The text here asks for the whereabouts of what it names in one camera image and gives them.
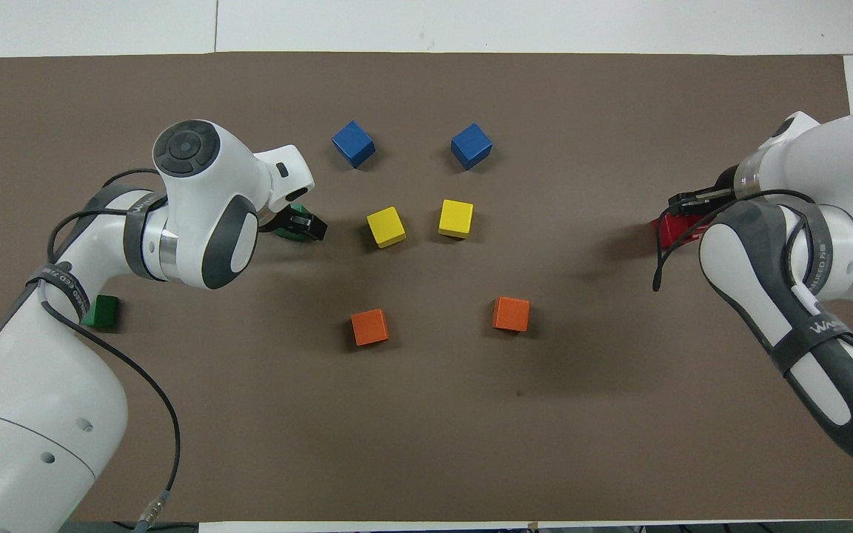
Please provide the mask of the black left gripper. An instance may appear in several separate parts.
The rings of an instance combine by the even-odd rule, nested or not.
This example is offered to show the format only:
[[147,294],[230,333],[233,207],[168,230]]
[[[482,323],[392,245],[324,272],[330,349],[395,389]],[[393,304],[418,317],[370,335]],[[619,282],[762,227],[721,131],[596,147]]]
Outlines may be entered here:
[[271,219],[271,232],[290,232],[295,241],[322,241],[328,232],[328,223],[311,213],[283,209]]

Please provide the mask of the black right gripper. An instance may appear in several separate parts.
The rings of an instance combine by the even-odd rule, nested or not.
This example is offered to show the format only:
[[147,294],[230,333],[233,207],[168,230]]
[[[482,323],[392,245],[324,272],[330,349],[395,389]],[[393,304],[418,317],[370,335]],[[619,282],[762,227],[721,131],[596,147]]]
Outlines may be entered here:
[[693,192],[680,192],[668,199],[668,215],[674,217],[688,215],[708,215],[737,198],[735,195],[735,176],[737,167],[730,167],[715,180],[710,187]]

